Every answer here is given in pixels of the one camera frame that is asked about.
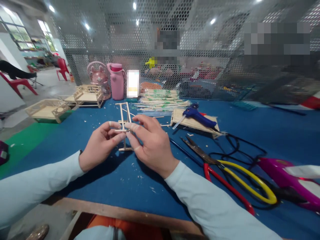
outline ceiling light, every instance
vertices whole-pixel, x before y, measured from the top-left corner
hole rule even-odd
[[[10,16],[14,16],[13,15],[13,12],[11,12],[11,10],[10,9],[8,9],[8,8],[6,8],[6,7],[3,7],[3,9],[6,11],[6,13],[8,13]]]
[[[49,5],[49,9],[50,9],[52,12],[55,12],[54,8],[53,8],[51,5]]]

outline green mat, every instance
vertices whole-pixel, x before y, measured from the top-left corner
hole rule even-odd
[[[60,117],[65,120],[72,111]],[[5,141],[9,145],[9,160],[0,166],[0,179],[7,174],[21,159],[38,146],[59,124],[55,120],[41,119]]]

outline pink bottle lid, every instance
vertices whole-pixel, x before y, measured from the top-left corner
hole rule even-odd
[[[122,64],[120,64],[120,63],[112,63],[111,64],[111,71],[119,72],[121,70],[122,70]]]

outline pink water bottle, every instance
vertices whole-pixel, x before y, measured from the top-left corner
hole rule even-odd
[[[127,79],[126,72],[120,63],[107,63],[110,72],[112,99],[122,100],[124,93],[124,78]]]

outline miniature wooden furniture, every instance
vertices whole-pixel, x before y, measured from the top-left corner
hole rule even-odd
[[[183,109],[179,109],[179,108],[175,108],[173,110],[172,115],[171,115],[171,123],[170,123],[171,126],[174,123],[179,122],[179,120],[183,116],[183,112],[184,112],[184,110]],[[217,122],[217,118],[216,117],[211,117],[211,116],[208,116],[208,115],[205,115],[204,117],[210,119],[211,121],[216,122],[217,123],[216,129],[218,131],[220,131],[219,127],[218,127],[218,122]],[[222,135],[221,133],[216,132],[211,128],[203,126],[201,123],[199,123],[198,121],[194,120],[193,118],[184,118],[182,120],[182,122],[180,123],[180,125],[184,125],[184,126],[187,126],[187,127],[190,127],[190,128],[194,128],[194,129],[198,129],[198,130],[204,131],[204,132],[212,133],[212,137],[214,139]]]
[[[124,109],[122,109],[122,105],[123,104],[126,104],[127,105],[127,121],[125,121],[125,120],[123,120],[123,113],[122,113],[122,110],[124,110]],[[122,129],[117,129],[117,130],[115,130],[116,132],[129,132],[130,130],[129,129],[125,129],[124,128],[124,124],[126,123],[126,122],[131,122],[131,116],[130,116],[130,109],[129,109],[129,104],[128,104],[128,102],[125,102],[125,103],[116,103],[116,105],[119,105],[120,106],[120,113],[121,113],[121,122],[119,122],[120,124],[122,124]],[[126,147],[126,139],[124,139],[124,147],[123,148],[119,148],[119,151],[133,151],[133,149],[132,148],[127,148]]]
[[[57,123],[61,123],[59,117],[68,110],[70,107],[59,99],[44,99],[25,109],[26,113],[36,121],[37,119],[55,119]]]
[[[71,96],[59,96],[59,99],[61,99],[62,101],[66,102],[66,104],[68,106],[76,106],[77,103],[76,103],[76,100],[74,100],[74,96],[71,95]]]
[[[103,93],[101,86],[97,85],[81,85],[76,87],[77,91],[73,94],[74,101],[79,107],[98,106],[101,108],[103,102]],[[96,105],[83,105],[84,102],[96,103]]]

